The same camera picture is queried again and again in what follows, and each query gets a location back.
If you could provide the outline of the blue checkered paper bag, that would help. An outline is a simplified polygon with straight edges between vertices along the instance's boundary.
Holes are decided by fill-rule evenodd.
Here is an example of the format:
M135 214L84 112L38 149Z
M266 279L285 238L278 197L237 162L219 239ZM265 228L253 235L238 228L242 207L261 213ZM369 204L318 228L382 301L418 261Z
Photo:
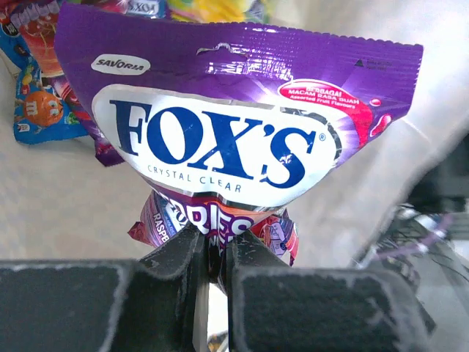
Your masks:
M468 130L466 1L278 1L279 26L418 43L411 109L343 166L291 202L296 265L344 267L392 207ZM142 257L131 239L149 186L126 164L106 168L90 138L26 146L12 132L15 80L1 62L1 257Z

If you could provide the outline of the purple Fox's berries candy bag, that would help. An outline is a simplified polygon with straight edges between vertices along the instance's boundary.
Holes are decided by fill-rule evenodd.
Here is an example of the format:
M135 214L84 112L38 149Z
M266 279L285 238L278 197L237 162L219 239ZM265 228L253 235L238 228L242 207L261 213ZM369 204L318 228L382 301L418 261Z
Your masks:
M112 147L210 239L306 193L411 106L421 45L260 23L152 20L65 4L54 49Z

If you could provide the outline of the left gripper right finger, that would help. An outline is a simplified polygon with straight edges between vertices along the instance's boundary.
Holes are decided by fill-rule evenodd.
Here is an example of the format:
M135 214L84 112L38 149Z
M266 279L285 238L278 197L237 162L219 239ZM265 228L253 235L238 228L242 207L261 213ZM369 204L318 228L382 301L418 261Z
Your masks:
M255 236L226 249L231 351L429 351L417 299L384 270L293 268Z

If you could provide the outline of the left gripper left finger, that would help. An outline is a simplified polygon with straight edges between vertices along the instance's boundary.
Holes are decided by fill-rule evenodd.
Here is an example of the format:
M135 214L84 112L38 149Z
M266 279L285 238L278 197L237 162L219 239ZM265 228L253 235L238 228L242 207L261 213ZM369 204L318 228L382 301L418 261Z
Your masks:
M200 239L140 260L1 262L3 351L196 351Z

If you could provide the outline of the yellow green candy wrapper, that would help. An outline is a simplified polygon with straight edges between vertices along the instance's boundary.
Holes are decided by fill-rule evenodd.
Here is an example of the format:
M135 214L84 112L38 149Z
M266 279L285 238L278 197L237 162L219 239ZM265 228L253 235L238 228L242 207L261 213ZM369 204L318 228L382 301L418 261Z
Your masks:
M194 23L269 23L276 5L268 0L169 0L172 19Z

